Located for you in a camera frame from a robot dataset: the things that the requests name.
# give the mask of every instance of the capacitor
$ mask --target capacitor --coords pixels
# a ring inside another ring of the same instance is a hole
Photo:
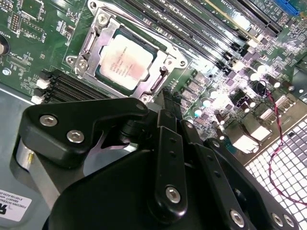
[[[217,134],[217,137],[219,138],[219,140],[224,140],[225,139],[225,135],[224,133],[221,131],[220,128],[215,128],[216,130],[216,134]]]
[[[217,121],[220,123],[220,125],[224,125],[225,124],[225,121],[224,121],[224,118],[223,118],[222,115],[216,114],[215,117],[216,117]]]
[[[189,121],[191,124],[193,124],[194,120],[191,116],[187,116],[186,120]]]
[[[257,71],[258,74],[264,74],[268,70],[267,67],[260,62],[254,62],[251,66]]]
[[[251,81],[258,81],[260,79],[259,74],[253,71],[252,69],[248,70],[246,72],[246,75],[249,77]]]
[[[0,57],[7,55],[10,51],[10,45],[8,40],[0,34]]]
[[[288,82],[287,80],[284,80],[282,82],[282,86],[284,86],[288,91],[294,91],[295,87],[294,85],[292,85],[290,82]]]
[[[254,100],[251,99],[251,98],[248,98],[248,99],[246,100],[246,102],[247,102],[247,104],[249,105],[249,107],[251,107],[251,108],[254,108],[254,107],[256,106],[256,103],[255,103]]]
[[[244,111],[244,113],[248,113],[249,111],[250,111],[250,108],[248,107],[248,105],[247,104],[245,104],[245,103],[243,103],[242,105],[241,105],[241,109]]]
[[[210,98],[215,99],[218,96],[218,92],[216,91],[215,88],[210,87],[208,88],[208,95],[210,96]]]
[[[204,107],[210,107],[210,105],[211,105],[211,101],[210,101],[209,97],[206,97],[206,96],[201,98],[201,103]]]
[[[201,108],[199,106],[193,107],[193,112],[195,117],[200,117],[202,114]]]
[[[279,81],[277,81],[274,77],[268,75],[266,77],[266,79],[268,80],[268,82],[274,87],[274,88],[279,88],[281,86],[281,83]]]

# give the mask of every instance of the screw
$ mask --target screw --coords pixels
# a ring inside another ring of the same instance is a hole
[[[192,125],[189,121],[186,122],[186,125],[187,125],[187,127],[189,127],[189,128],[193,128],[193,125]]]
[[[218,147],[218,148],[220,147],[220,144],[219,144],[217,141],[214,140],[214,141],[212,141],[212,143],[213,143],[216,147]]]
[[[244,227],[244,219],[242,218],[240,213],[238,213],[234,209],[231,209],[230,210],[230,217],[234,221],[234,223],[236,225],[238,225],[240,228]]]
[[[136,107],[137,107],[138,109],[141,109],[141,110],[144,110],[144,109],[145,109],[144,105],[141,104],[141,103],[137,103],[137,104],[136,104]]]
[[[275,213],[272,213],[272,218],[278,226],[283,226],[283,221]]]
[[[81,67],[81,69],[85,69],[87,67],[87,62],[85,60],[80,60],[79,66]]]
[[[94,9],[96,9],[97,5],[96,5],[95,2],[92,1],[92,2],[90,3],[90,7],[91,7],[91,9],[94,10]]]
[[[178,204],[180,202],[180,200],[181,200],[180,193],[174,187],[171,187],[171,186],[167,187],[165,193],[166,193],[167,198],[172,203]]]
[[[75,144],[80,144],[84,141],[84,135],[81,131],[72,130],[67,133],[67,139]]]
[[[107,17],[103,13],[98,15],[97,20],[100,25],[106,25],[108,22]]]
[[[40,117],[39,121],[43,126],[47,127],[53,127],[58,123],[58,120],[51,115],[43,115]]]
[[[73,63],[73,59],[72,59],[71,57],[69,57],[69,58],[67,58],[67,62],[68,62],[69,64],[72,64],[72,63]]]
[[[293,221],[290,219],[290,217],[288,217],[287,215],[283,215],[283,217],[285,218],[287,224],[290,225],[292,228],[294,228],[294,223],[293,223]]]
[[[8,68],[4,68],[2,70],[2,73],[5,75],[5,76],[10,76],[12,74],[12,71]]]

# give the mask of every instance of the chip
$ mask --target chip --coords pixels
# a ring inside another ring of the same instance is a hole
[[[99,72],[128,90],[134,90],[148,76],[153,55],[139,44],[117,35],[101,52]]]

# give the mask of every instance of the perforated metal panel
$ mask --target perforated metal panel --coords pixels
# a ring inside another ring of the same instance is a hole
[[[272,179],[285,195],[307,203],[307,119],[284,135],[283,139],[285,145],[272,164]],[[307,207],[279,195],[269,180],[268,162],[279,143],[280,141],[275,143],[251,162],[247,170],[296,218],[300,229],[307,230]]]

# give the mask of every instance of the electrolytic capacitor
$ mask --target electrolytic capacitor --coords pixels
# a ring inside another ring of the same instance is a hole
[[[256,106],[256,103],[255,103],[254,100],[251,99],[251,98],[248,98],[248,99],[246,100],[246,102],[247,102],[247,104],[249,105],[249,107],[251,107],[251,108],[254,108],[254,107]]]
[[[292,85],[290,82],[288,82],[287,80],[284,80],[282,82],[282,86],[284,86],[288,91],[294,91],[295,87],[294,85]]]
[[[274,88],[279,88],[281,86],[281,83],[279,81],[277,81],[274,77],[268,75],[266,77],[266,79],[268,80],[268,82],[274,87]]]
[[[224,121],[224,118],[223,118],[222,115],[216,114],[215,117],[216,117],[217,121],[220,123],[220,125],[224,125],[225,124],[225,121]]]
[[[258,74],[264,74],[267,71],[267,67],[260,62],[254,62],[251,66],[257,71]]]
[[[201,103],[204,107],[209,107],[211,105],[211,101],[209,97],[206,97],[206,96],[201,98]]]
[[[210,87],[210,88],[208,88],[208,95],[210,96],[210,98],[212,98],[212,99],[215,99],[215,98],[217,98],[217,96],[218,96],[218,92],[216,91],[216,89],[215,88],[213,88],[213,87]]]
[[[193,107],[193,112],[195,117],[200,117],[202,114],[201,108],[199,106],[194,106]]]
[[[245,104],[245,103],[243,103],[242,105],[241,105],[241,109],[244,111],[244,113],[248,113],[249,111],[250,111],[250,108],[248,107],[248,105],[247,104]]]
[[[260,79],[260,75],[256,73],[255,71],[253,71],[252,69],[249,69],[246,72],[246,75],[249,77],[251,81],[258,81]]]
[[[220,128],[215,128],[216,130],[216,134],[217,134],[217,137],[219,138],[219,140],[224,140],[225,139],[225,135],[224,133],[221,131]]]

